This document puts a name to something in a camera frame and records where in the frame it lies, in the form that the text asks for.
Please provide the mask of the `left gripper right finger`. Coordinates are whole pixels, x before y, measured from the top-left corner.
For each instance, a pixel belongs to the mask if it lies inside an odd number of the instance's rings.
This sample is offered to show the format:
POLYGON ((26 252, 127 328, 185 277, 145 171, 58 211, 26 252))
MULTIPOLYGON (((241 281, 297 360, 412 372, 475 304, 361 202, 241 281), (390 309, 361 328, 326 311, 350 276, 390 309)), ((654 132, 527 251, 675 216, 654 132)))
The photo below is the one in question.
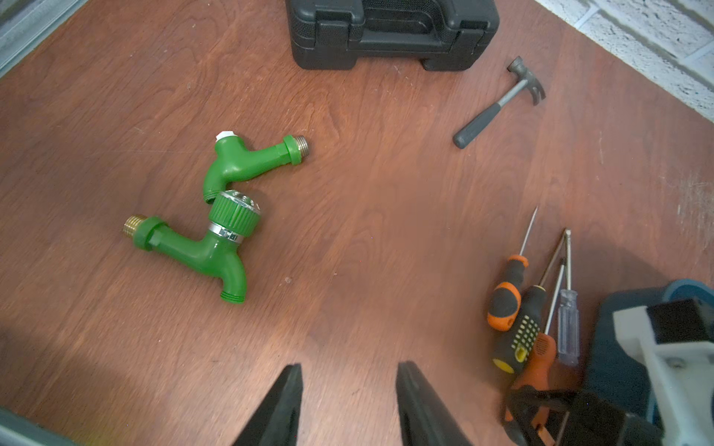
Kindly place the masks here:
POLYGON ((398 364, 395 386, 403 445, 472 445, 414 362, 398 364))

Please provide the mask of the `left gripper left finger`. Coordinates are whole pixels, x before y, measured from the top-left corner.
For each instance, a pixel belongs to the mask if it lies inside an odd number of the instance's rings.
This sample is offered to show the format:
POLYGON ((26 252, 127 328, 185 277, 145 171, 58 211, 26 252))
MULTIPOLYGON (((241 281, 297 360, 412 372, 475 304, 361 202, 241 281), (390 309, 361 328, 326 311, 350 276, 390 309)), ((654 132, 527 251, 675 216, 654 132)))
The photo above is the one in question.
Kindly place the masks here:
POLYGON ((289 364, 232 445, 295 446, 298 442, 302 393, 301 365, 289 364))

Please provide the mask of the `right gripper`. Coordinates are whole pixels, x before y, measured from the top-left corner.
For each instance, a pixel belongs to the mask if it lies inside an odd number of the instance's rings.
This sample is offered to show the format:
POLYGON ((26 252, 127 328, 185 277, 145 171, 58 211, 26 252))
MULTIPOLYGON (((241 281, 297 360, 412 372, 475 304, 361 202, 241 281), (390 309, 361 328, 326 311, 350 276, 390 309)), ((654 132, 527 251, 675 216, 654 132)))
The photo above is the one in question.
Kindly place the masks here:
POLYGON ((661 427, 577 390, 523 386, 506 396, 504 430, 516 445, 710 445, 713 308, 699 299, 614 313, 615 338, 642 364, 661 427))

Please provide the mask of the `large orange black screwdriver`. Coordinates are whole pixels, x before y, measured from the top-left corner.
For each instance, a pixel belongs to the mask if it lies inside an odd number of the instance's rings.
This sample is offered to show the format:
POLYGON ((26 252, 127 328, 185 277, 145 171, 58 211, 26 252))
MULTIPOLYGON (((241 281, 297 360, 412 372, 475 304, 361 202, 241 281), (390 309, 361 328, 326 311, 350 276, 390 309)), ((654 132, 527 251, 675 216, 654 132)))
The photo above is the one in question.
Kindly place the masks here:
MULTIPOLYGON (((521 388, 526 385, 533 387, 535 390, 550 389, 549 373, 550 368, 553 366, 556 357, 556 341, 550 335, 550 327, 564 274, 565 259, 562 258, 560 262, 558 278, 553 288, 553 297, 550 299, 550 309, 547 321, 545 323, 545 328, 537 334, 537 337, 535 338, 535 344, 531 349, 531 353, 529 355, 529 359, 524 368, 524 371, 516 378, 516 380, 511 386, 513 390, 516 390, 517 388, 521 388)), ((545 430, 548 418, 550 416, 550 409, 546 407, 537 408, 537 411, 534 415, 535 416, 531 422, 532 427, 534 427, 535 430, 540 433, 541 431, 545 430)), ((511 416, 511 413, 508 411, 505 416, 504 429, 508 434, 509 438, 514 443, 516 443, 517 445, 527 445, 526 438, 524 438, 520 427, 518 426, 515 419, 511 416)))

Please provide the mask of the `teal storage tray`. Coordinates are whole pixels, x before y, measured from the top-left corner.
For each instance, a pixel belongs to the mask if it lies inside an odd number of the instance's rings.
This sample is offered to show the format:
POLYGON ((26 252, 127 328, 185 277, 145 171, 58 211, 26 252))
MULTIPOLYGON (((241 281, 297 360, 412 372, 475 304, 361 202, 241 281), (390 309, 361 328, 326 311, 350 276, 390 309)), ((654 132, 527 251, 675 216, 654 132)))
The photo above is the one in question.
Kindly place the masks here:
POLYGON ((711 306, 713 290, 702 282, 684 279, 662 287, 619 291, 606 297, 600 306, 589 348, 583 390, 659 427, 661 419, 647 370, 630 358, 617 342, 614 313, 690 298, 699 299, 711 306))

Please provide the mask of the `black yellow screwdriver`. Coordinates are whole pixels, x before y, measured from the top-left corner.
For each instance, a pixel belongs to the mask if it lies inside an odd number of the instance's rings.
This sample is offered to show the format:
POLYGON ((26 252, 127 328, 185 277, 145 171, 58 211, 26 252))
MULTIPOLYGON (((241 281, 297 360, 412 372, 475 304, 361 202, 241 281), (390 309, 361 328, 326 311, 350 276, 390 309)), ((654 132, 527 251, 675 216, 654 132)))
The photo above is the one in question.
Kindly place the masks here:
POLYGON ((524 369, 537 334, 543 329, 546 284, 555 263, 561 259, 564 243, 565 236, 562 235, 540 280, 524 290, 520 288, 522 304, 511 329, 507 332, 498 331, 492 362, 505 373, 518 375, 524 369))

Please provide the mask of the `clear handle screwdriver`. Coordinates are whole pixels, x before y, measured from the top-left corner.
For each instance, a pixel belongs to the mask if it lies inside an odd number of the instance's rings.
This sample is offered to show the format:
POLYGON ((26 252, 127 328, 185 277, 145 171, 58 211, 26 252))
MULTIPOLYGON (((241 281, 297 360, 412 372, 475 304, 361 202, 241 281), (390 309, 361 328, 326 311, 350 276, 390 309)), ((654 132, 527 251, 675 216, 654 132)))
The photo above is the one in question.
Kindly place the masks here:
POLYGON ((558 354, 563 365, 576 367, 580 356, 578 292, 572 286, 572 232, 565 230, 565 288, 560 293, 558 310, 558 354))

